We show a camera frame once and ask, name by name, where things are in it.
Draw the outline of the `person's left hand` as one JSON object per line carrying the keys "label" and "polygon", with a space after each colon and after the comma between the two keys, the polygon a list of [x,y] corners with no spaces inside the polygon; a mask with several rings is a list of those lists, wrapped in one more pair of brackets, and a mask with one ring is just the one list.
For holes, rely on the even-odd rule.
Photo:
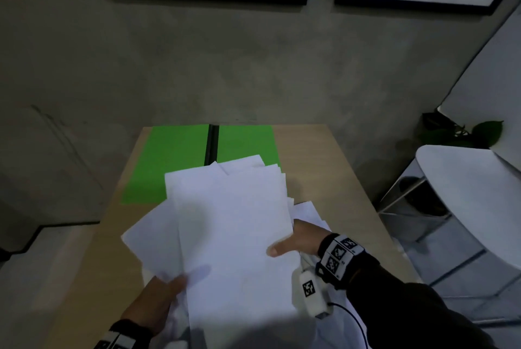
{"label": "person's left hand", "polygon": [[153,336],[163,331],[170,307],[179,294],[168,294],[166,284],[154,276],[137,298],[125,309],[120,319],[127,319],[149,328]]}

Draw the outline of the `person's right hand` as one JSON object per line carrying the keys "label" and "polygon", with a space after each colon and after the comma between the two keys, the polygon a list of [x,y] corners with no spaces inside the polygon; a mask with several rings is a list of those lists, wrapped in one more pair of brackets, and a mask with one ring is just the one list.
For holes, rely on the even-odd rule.
{"label": "person's right hand", "polygon": [[294,219],[293,233],[283,239],[294,239],[297,252],[318,256],[321,243],[332,233],[309,222]]}

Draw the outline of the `stack of white paper sheets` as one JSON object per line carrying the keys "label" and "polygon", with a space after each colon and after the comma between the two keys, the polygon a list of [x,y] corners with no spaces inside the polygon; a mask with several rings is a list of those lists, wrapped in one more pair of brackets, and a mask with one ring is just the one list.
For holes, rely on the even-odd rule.
{"label": "stack of white paper sheets", "polygon": [[167,173],[165,184],[167,199],[121,236],[145,283],[182,273],[189,280],[150,349],[369,349],[344,293],[321,278],[333,313],[308,314],[303,253],[267,255],[296,218],[329,228],[311,202],[287,197],[277,165],[254,155]]}

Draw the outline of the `person's right forearm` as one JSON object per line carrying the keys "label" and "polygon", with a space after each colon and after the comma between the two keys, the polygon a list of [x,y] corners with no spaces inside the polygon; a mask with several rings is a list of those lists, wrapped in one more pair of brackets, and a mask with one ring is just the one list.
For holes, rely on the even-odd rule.
{"label": "person's right forearm", "polygon": [[431,287],[401,281],[367,253],[353,257],[342,283],[372,349],[498,349]]}

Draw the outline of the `black wristband with marker tags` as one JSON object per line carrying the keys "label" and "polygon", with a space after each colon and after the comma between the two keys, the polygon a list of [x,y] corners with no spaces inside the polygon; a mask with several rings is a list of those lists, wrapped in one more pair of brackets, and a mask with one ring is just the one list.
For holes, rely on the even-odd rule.
{"label": "black wristband with marker tags", "polygon": [[340,290],[347,286],[348,278],[355,273],[355,267],[366,249],[343,234],[325,238],[326,247],[319,251],[320,260],[315,266],[317,277]]}

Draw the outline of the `black wristband with white tags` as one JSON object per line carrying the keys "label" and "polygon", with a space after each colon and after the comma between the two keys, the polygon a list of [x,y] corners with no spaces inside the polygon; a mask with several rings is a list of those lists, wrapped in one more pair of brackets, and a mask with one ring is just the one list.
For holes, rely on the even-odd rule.
{"label": "black wristband with white tags", "polygon": [[149,328],[122,319],[110,327],[93,349],[148,349],[153,337]]}

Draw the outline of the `wooden table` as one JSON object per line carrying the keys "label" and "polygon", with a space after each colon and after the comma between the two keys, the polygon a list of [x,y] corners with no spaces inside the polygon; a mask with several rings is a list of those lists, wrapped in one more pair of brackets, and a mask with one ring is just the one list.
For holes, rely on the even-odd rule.
{"label": "wooden table", "polygon": [[[298,203],[312,201],[334,232],[362,244],[399,279],[420,281],[388,234],[328,127],[272,128],[289,196]],[[156,205],[122,205],[120,200],[151,131],[151,127],[144,127],[134,145],[43,349],[93,349],[144,286],[141,263],[120,236]]]}

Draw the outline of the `green folder with black spine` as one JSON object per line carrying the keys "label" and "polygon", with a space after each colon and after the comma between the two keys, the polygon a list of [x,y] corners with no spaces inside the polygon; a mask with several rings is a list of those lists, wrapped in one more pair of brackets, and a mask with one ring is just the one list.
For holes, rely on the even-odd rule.
{"label": "green folder with black spine", "polygon": [[271,126],[152,127],[123,190],[121,203],[161,203],[167,198],[166,173],[254,155],[259,155],[265,165],[281,166]]}

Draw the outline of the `white round table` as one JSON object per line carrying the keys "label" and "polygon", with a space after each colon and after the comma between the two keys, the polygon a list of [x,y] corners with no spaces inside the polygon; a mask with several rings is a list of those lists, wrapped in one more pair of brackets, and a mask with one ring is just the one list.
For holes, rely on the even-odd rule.
{"label": "white round table", "polygon": [[462,226],[521,271],[521,171],[489,149],[425,145],[415,159]]}

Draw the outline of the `green potted plant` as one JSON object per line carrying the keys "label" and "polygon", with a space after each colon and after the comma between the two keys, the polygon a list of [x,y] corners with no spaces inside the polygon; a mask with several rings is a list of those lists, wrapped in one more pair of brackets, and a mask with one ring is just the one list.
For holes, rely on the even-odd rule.
{"label": "green potted plant", "polygon": [[423,113],[424,131],[419,139],[423,145],[490,149],[503,133],[503,121],[485,121],[472,128],[460,126],[438,111]]}

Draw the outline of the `white panel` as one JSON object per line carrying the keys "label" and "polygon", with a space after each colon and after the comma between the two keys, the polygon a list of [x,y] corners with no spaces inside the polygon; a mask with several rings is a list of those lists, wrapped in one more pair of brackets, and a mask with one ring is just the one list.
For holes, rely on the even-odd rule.
{"label": "white panel", "polygon": [[438,111],[456,124],[503,121],[491,147],[521,172],[521,3],[461,74]]}

